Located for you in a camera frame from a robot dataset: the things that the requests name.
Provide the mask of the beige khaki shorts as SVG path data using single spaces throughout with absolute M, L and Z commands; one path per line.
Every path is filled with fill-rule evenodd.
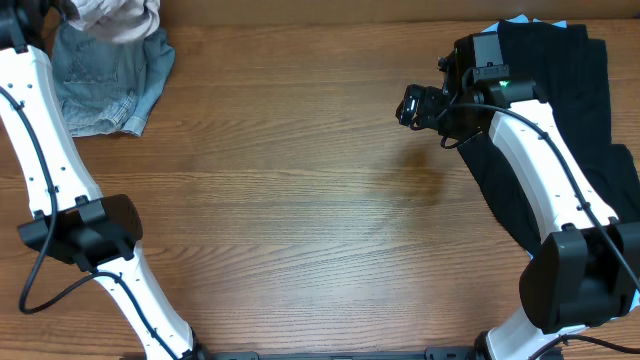
M 160 26 L 160 0 L 72 0 L 68 23 L 100 40 L 142 40 Z

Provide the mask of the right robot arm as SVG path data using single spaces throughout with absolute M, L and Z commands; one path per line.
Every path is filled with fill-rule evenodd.
M 639 227 L 596 193 L 561 137 L 541 86 L 513 73 L 496 32 L 457 40 L 441 58 L 441 87 L 411 84 L 396 115 L 434 129 L 445 149 L 487 136 L 514 171 L 541 237 L 519 280 L 521 305 L 470 347 L 429 359 L 558 359 L 561 345 L 621 318 L 639 290 Z

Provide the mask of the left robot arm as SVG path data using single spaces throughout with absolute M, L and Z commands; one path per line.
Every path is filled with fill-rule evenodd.
M 19 226 L 38 256 L 18 300 L 32 315 L 98 282 L 133 328 L 148 359 L 205 359 L 207 350 L 172 308 L 145 259 L 143 227 L 130 198 L 106 197 L 89 174 L 63 120 L 41 31 L 47 1 L 1 4 L 1 120 L 20 164 L 32 221 Z M 27 299 L 46 258 L 84 277 L 47 302 Z

